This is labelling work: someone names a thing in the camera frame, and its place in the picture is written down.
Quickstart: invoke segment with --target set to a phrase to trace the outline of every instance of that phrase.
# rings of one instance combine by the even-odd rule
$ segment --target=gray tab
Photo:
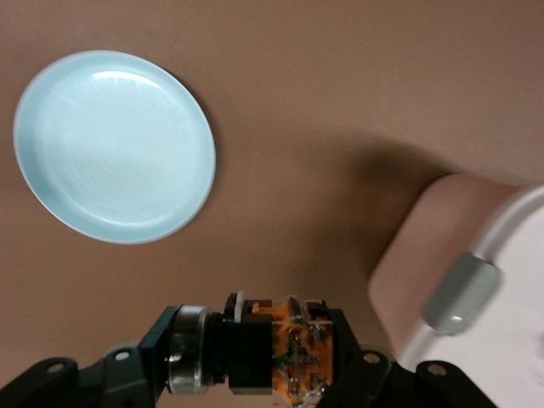
[[[463,332],[489,302],[500,281],[500,269],[464,252],[427,302],[423,319],[442,335]]]

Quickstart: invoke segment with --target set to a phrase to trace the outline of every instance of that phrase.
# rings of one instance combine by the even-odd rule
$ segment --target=brown table surface
[[[387,347],[366,280],[440,175],[544,179],[538,1],[11,1],[0,4],[0,384],[51,355],[82,366],[168,304],[230,292],[343,308]],[[15,107],[47,64],[114,49],[171,71],[212,125],[212,194],[186,228],[118,246],[65,227],[26,186]],[[159,406],[267,406],[165,396]]]

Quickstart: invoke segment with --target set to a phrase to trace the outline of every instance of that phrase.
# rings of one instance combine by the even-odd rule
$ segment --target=light blue plate
[[[149,61],[111,51],[73,54],[40,72],[19,102],[14,147],[38,200],[108,242],[179,230],[215,173],[212,132],[187,89]]]

